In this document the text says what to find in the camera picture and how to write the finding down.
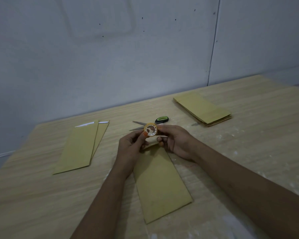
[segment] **forearm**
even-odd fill
[[[299,196],[195,141],[194,160],[265,232],[299,238]]]
[[[120,213],[125,175],[113,168],[71,238],[112,238]]]

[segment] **scissors blade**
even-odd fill
[[[135,122],[137,124],[140,124],[140,125],[143,125],[143,126],[145,126],[147,124],[147,123],[144,123],[144,122],[136,122],[136,121],[133,121],[133,122]]]
[[[132,130],[130,130],[130,131],[140,130],[140,129],[143,129],[143,128],[144,128],[144,126],[140,126],[140,127],[138,127],[138,128],[134,128],[134,129],[132,129]]]

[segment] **table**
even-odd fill
[[[39,124],[0,169],[0,238],[69,238],[111,169],[119,138],[168,116],[169,124],[299,194],[299,88],[252,76],[194,90],[233,118],[204,127],[167,95]],[[110,120],[89,167],[52,175],[70,130]],[[194,202],[145,224],[133,175],[125,183],[118,238],[266,238],[205,174],[170,156]]]

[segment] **tape roll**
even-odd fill
[[[148,123],[144,126],[144,132],[147,132],[150,137],[155,136],[157,134],[157,126],[155,123]]]

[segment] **person's right arm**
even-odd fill
[[[193,160],[273,238],[299,238],[299,196],[223,156],[184,128],[161,125],[157,140],[179,157]]]

